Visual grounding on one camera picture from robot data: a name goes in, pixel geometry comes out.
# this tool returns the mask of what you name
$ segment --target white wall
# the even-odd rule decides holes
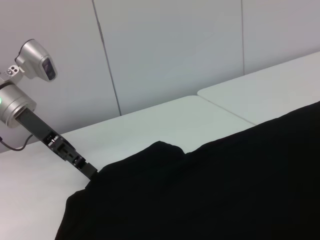
[[[243,0],[245,74],[320,51],[319,0]]]
[[[241,0],[95,0],[127,114],[243,75]]]
[[[65,133],[119,116],[90,0],[2,0],[0,8],[0,69],[14,64],[22,44],[32,38],[56,65],[54,82],[24,78],[18,84],[37,102],[35,112],[46,123]],[[14,147],[28,135],[22,126],[9,129],[0,123],[0,136]]]

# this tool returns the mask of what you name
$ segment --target black cloth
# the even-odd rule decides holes
[[[56,240],[319,239],[319,153],[320,102],[187,154],[156,142],[70,196]]]

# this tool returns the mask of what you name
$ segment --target camera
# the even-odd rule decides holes
[[[30,39],[22,45],[14,61],[29,79],[39,77],[47,82],[52,82],[57,77],[57,70],[51,56],[34,39]]]

